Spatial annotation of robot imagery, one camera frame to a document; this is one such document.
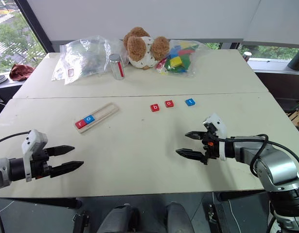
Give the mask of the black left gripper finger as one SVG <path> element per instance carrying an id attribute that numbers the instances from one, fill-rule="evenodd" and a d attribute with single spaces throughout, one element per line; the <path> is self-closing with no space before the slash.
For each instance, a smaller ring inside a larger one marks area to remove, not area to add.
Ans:
<path id="1" fill-rule="evenodd" d="M 78 169 L 83 164 L 84 164 L 83 161 L 71 161 L 71 162 L 63 163 L 59 166 L 51 167 L 50 168 L 50 177 L 54 178 L 57 176 L 67 174 L 69 172 L 72 172 L 72 171 Z"/>
<path id="2" fill-rule="evenodd" d="M 48 156 L 59 156 L 59 155 L 66 154 L 74 149 L 75 147 L 73 146 L 62 145 L 62 146 L 46 148 L 46 152 Z"/>

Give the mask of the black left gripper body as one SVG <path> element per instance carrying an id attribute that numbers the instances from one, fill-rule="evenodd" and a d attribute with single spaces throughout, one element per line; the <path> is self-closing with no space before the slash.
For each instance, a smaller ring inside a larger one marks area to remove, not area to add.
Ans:
<path id="1" fill-rule="evenodd" d="M 47 164 L 49 157 L 53 155 L 51 148 L 35 152 L 30 161 L 32 178 L 40 179 L 51 175 L 52 167 Z"/>

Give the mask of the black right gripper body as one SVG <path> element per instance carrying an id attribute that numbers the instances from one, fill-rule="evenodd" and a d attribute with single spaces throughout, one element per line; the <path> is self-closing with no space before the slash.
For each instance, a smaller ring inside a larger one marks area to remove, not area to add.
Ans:
<path id="1" fill-rule="evenodd" d="M 209 159 L 220 157 L 219 154 L 219 136 L 217 135 L 215 126 L 206 126 L 207 131 L 202 138 L 203 149 L 205 150 L 205 159 L 203 164 L 207 165 Z"/>

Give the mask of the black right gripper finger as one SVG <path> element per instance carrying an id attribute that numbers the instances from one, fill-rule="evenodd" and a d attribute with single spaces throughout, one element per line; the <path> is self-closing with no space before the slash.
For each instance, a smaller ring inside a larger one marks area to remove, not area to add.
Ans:
<path id="1" fill-rule="evenodd" d="M 207 132 L 191 131 L 186 133 L 185 136 L 193 140 L 203 140 L 207 138 Z"/>
<path id="2" fill-rule="evenodd" d="M 194 151 L 192 149 L 177 149 L 176 153 L 187 159 L 196 160 L 200 162 L 207 161 L 207 158 L 203 153 L 199 151 Z"/>

